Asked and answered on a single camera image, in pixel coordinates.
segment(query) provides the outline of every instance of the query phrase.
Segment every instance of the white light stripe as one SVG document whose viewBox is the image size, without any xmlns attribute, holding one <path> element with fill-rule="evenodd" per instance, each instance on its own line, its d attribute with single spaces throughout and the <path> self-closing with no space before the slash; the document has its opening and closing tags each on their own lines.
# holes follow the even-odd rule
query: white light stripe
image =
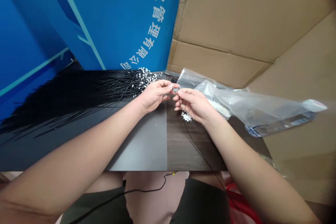
<svg viewBox="0 0 336 224">
<path fill-rule="evenodd" d="M 79 38 L 80 40 L 82 40 L 84 43 L 90 45 L 90 43 L 89 43 L 87 40 L 83 39 L 83 38 L 82 38 L 81 36 L 79 36 L 79 35 L 77 35 L 77 36 L 78 36 L 78 38 Z"/>
<path fill-rule="evenodd" d="M 98 51 L 97 51 L 97 49 L 95 47 L 95 45 L 94 45 L 94 43 L 93 43 L 93 41 L 91 39 L 91 36 L 90 36 L 90 34 L 89 34 L 89 32 L 88 32 L 85 24 L 84 24 L 84 21 L 83 21 L 81 15 L 79 13 L 77 7 L 76 7 L 76 4 L 75 4 L 74 0 L 68 0 L 68 2 L 69 2 L 69 5 L 70 5 L 72 11 L 75 14 L 77 20 L 78 20 L 78 22 L 79 22 L 79 25 L 81 26 L 81 28 L 82 28 L 82 30 L 84 32 L 84 35 L 86 36 L 88 44 L 91 46 L 91 48 L 92 48 L 92 50 L 93 50 L 93 52 L 94 52 L 94 54 L 95 54 L 95 56 L 96 56 L 96 58 L 97 58 L 97 60 L 98 60 L 98 62 L 100 64 L 100 66 L 101 66 L 101 68 L 103 70 L 106 70 L 106 68 L 104 66 L 104 63 L 103 63 L 103 61 L 102 61 L 102 59 L 101 59 L 101 57 L 100 57 L 100 55 L 99 55 L 99 53 L 98 53 Z"/>
<path fill-rule="evenodd" d="M 63 56 L 63 54 L 68 51 L 69 48 L 64 48 L 62 51 L 60 51 L 58 54 L 56 54 L 55 56 L 51 57 L 50 59 L 48 59 L 47 61 L 43 62 L 41 65 L 35 67 L 33 70 L 29 71 L 28 73 L 26 73 L 25 75 L 23 75 L 21 78 L 17 79 L 16 81 L 14 81 L 12 84 L 9 84 L 7 87 L 5 87 L 4 89 L 2 89 L 0 91 L 0 96 L 3 96 L 5 93 L 7 93 L 8 91 L 12 90 L 14 87 L 16 87 L 17 85 L 19 85 L 21 82 L 23 82 L 24 80 L 26 80 L 27 78 L 29 78 L 30 76 L 32 76 L 34 73 L 36 73 L 38 70 L 40 70 L 41 68 L 45 67 L 46 65 L 48 65 L 51 61 L 55 60 L 56 58 L 58 58 L 59 56 Z"/>
</svg>

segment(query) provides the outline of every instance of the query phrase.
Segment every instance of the table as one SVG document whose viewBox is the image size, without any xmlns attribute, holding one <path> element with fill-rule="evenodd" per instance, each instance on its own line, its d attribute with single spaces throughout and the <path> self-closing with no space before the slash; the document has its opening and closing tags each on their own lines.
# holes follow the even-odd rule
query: table
<svg viewBox="0 0 336 224">
<path fill-rule="evenodd" d="M 8 141 L 13 134 L 0 135 L 0 171 L 22 171 L 63 143 L 90 129 L 117 112 L 127 102 L 34 137 L 49 128 L 40 128 L 17 141 Z M 143 117 L 128 135 L 106 170 L 226 170 L 225 164 L 204 127 L 196 121 L 186 122 L 181 112 L 174 111 L 171 99 Z M 271 157 L 262 138 L 254 138 L 236 117 L 231 126 L 257 152 Z"/>
</svg>

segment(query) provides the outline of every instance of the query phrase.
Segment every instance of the forearm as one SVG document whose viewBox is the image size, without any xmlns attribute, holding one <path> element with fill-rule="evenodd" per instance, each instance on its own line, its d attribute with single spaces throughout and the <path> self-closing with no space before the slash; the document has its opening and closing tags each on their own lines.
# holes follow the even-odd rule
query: forearm
<svg viewBox="0 0 336 224">
<path fill-rule="evenodd" d="M 27 169 L 1 191 L 0 200 L 29 206 L 46 215 L 61 214 L 104 171 L 144 115 L 143 108 L 133 100 Z"/>
<path fill-rule="evenodd" d="M 268 222 L 318 221 L 293 187 L 220 115 L 205 124 L 235 184 Z"/>
</svg>

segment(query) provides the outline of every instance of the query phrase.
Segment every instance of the gray pants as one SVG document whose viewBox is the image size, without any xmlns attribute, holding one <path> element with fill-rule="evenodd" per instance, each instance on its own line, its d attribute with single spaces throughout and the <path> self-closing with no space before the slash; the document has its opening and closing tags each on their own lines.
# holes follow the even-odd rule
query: gray pants
<svg viewBox="0 0 336 224">
<path fill-rule="evenodd" d="M 170 223 L 231 223 L 229 202 L 223 190 L 194 179 L 186 179 L 179 206 Z M 69 224 L 97 205 L 125 191 L 123 187 L 109 191 L 83 194 L 65 213 L 61 224 Z M 126 208 L 124 195 L 99 207 L 89 216 L 77 222 L 80 224 L 133 223 Z"/>
</svg>

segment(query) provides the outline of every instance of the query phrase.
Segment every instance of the brown cardboard wall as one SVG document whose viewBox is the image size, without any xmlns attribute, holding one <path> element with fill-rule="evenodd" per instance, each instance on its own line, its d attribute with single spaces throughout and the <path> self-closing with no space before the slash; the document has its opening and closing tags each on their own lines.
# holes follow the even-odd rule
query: brown cardboard wall
<svg viewBox="0 0 336 224">
<path fill-rule="evenodd" d="M 173 41 L 167 70 L 180 73 L 183 66 L 215 79 L 226 86 L 244 88 L 264 72 L 270 64 L 197 45 Z"/>
<path fill-rule="evenodd" d="M 253 81 L 252 92 L 326 106 L 315 121 L 264 138 L 275 161 L 305 200 L 330 204 L 336 172 L 336 11 Z"/>
<path fill-rule="evenodd" d="M 332 0 L 180 0 L 180 3 L 175 40 L 264 62 L 274 62 L 335 7 Z"/>
</svg>

